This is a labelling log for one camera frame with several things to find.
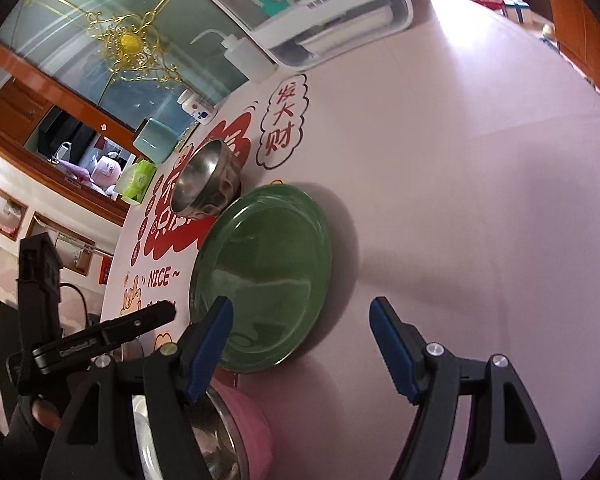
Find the bolt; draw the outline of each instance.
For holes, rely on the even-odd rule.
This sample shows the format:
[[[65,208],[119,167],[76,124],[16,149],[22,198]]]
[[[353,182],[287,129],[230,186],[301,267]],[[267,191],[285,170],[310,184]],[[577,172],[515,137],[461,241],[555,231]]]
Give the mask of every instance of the bolt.
[[[495,364],[498,368],[506,368],[509,365],[509,360],[504,357],[504,355],[494,355],[491,358],[491,362]]]
[[[96,357],[96,366],[98,368],[106,368],[107,366],[109,366],[111,362],[111,356],[109,355],[99,355],[98,357]]]
[[[438,357],[445,352],[445,347],[443,347],[440,343],[429,343],[427,345],[427,353]]]
[[[173,355],[178,351],[178,345],[176,343],[165,343],[160,347],[160,353],[162,355]]]

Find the stainless steel bowl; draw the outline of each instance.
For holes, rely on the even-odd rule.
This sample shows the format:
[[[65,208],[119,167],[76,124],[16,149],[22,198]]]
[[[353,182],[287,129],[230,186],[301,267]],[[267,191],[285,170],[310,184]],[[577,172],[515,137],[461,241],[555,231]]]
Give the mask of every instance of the stainless steel bowl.
[[[178,216],[218,216],[240,189],[240,164],[220,139],[201,146],[180,173],[171,195]]]
[[[161,480],[144,396],[134,397],[133,408],[144,478]],[[192,408],[186,409],[186,413],[211,478],[249,480],[249,463],[244,443],[234,418],[220,395],[209,387],[206,396],[201,396]]]

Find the oval plate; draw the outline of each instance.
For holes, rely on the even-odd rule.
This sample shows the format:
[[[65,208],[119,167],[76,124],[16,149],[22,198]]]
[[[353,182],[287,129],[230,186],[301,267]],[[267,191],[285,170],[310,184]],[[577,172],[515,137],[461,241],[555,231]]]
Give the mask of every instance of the oval plate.
[[[331,238],[317,203],[297,187],[259,187],[231,204],[206,236],[191,275],[191,321],[216,296],[231,299],[234,328],[220,365],[241,374],[264,370],[304,341],[330,274]]]

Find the pink table surface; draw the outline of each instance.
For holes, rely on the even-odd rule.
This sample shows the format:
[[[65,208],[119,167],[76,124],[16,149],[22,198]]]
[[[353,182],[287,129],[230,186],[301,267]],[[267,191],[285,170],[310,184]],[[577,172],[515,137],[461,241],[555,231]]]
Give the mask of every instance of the pink table surface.
[[[278,138],[280,151],[264,156],[281,108],[269,100],[287,77],[240,88],[192,138],[197,146],[224,130],[246,161],[244,190],[295,184],[333,230],[331,289],[306,345],[240,378],[272,426],[271,480],[389,478],[415,409],[368,328],[377,295],[456,355],[508,355],[564,478],[579,478],[600,452],[600,98],[544,44],[464,0],[434,0],[410,30],[310,70],[299,144],[296,125],[288,146]],[[301,110],[306,101],[294,98]],[[268,170],[258,150],[270,166],[289,156]],[[129,211],[104,300],[104,319],[123,303],[176,301],[176,320],[158,331],[168,336],[145,336],[146,349],[188,323],[204,232],[171,222],[167,238],[152,234],[175,162],[158,171],[155,204],[150,190]],[[458,471],[467,420],[462,402],[446,478]]]

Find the teal mug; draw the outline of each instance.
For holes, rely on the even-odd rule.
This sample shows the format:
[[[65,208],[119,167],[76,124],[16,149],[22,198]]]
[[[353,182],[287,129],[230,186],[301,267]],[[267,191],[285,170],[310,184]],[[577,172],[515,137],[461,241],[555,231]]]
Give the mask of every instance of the teal mug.
[[[134,146],[154,164],[162,164],[173,153],[179,134],[155,119],[142,121],[134,137]]]

